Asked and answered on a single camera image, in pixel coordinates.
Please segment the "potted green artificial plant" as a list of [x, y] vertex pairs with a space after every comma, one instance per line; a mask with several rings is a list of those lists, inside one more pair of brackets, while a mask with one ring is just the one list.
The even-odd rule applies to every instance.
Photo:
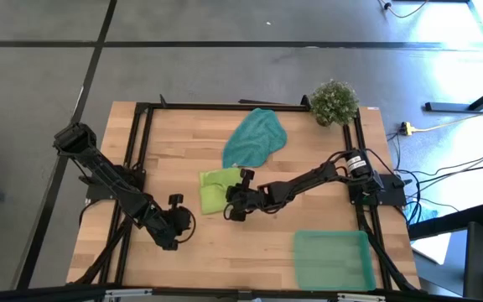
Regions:
[[356, 116], [359, 99], [346, 82], [331, 80], [309, 95], [310, 112], [322, 127], [346, 125]]

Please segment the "white paper sheet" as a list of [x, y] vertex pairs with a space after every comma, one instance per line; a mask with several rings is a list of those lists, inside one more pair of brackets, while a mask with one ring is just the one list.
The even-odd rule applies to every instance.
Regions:
[[411, 241], [414, 252], [421, 254], [430, 261], [443, 265], [449, 248], [451, 234], [444, 233]]

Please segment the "lime green microfiber towel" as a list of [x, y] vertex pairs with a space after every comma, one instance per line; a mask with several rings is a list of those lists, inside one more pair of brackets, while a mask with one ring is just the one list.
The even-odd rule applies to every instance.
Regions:
[[200, 209], [203, 215], [223, 211], [229, 186], [242, 182], [239, 168], [218, 169], [199, 172]]

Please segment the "green mesh basket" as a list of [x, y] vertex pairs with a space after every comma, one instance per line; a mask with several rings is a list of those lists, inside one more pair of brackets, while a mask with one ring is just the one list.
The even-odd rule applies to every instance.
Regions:
[[302, 290], [370, 291], [377, 286], [370, 243], [363, 231], [298, 231], [293, 259]]

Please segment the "black aluminium table frame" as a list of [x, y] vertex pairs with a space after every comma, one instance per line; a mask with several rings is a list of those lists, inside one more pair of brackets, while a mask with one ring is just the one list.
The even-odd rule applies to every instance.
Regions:
[[[393, 209], [383, 212], [377, 228], [372, 211], [355, 203], [356, 192], [340, 182], [308, 190], [275, 214], [254, 211], [245, 221], [228, 221], [223, 211], [203, 215], [199, 172], [218, 170], [228, 138], [257, 108], [272, 110], [285, 129], [286, 145], [255, 172], [252, 189], [291, 180], [320, 166], [336, 152], [368, 148], [372, 168], [388, 174], [380, 116], [357, 112], [355, 124], [322, 128], [309, 104], [205, 104], [117, 102], [96, 147], [125, 180], [169, 209], [169, 196], [182, 194], [182, 206], [195, 215], [193, 237], [176, 251], [157, 246], [145, 228], [122, 231], [126, 219], [110, 192], [84, 217], [76, 243], [77, 262], [70, 276], [78, 284], [96, 280], [103, 265], [118, 268], [111, 284], [123, 287], [184, 289], [302, 290], [294, 270], [293, 238], [298, 231], [363, 231], [370, 243], [375, 289], [415, 291], [416, 273], [407, 229]], [[368, 138], [354, 138], [354, 130]]]

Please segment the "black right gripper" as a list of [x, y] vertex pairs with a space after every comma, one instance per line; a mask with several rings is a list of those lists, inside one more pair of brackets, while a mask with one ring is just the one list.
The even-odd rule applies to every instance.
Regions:
[[229, 185], [226, 190], [226, 206], [223, 217], [228, 221], [245, 221], [247, 214], [256, 210], [267, 212], [265, 208], [266, 195], [263, 190], [254, 190], [249, 187], [255, 172], [250, 169], [241, 169], [241, 181]]

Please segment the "black desk leg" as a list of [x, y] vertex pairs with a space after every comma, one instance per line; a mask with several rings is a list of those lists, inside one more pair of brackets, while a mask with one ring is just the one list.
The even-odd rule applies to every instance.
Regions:
[[483, 96], [472, 103], [426, 102], [427, 112], [477, 113], [483, 112]]

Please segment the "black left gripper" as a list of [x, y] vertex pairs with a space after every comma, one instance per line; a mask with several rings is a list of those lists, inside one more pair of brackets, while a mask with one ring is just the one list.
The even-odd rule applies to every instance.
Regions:
[[169, 209], [163, 210], [150, 194], [144, 197], [150, 207], [143, 216], [143, 226], [154, 242], [165, 251], [176, 251], [180, 244], [189, 241], [196, 229], [195, 215], [182, 206], [184, 196], [169, 196]]

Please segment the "teal microfiber towel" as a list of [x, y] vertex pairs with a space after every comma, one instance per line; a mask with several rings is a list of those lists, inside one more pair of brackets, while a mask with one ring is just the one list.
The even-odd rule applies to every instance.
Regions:
[[222, 168], [260, 167], [287, 140], [288, 135], [274, 111], [254, 109], [227, 140], [222, 151]]

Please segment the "black overhead gantry bar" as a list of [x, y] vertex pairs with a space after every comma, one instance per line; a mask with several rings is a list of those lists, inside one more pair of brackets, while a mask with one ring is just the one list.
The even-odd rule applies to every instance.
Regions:
[[482, 299], [450, 297], [423, 291], [302, 291], [257, 289], [184, 289], [120, 287], [116, 284], [69, 284], [37, 289], [0, 291], [0, 302], [84, 302], [104, 298], [141, 296], [189, 296], [251, 300], [255, 298], [325, 299], [334, 302], [483, 302]]

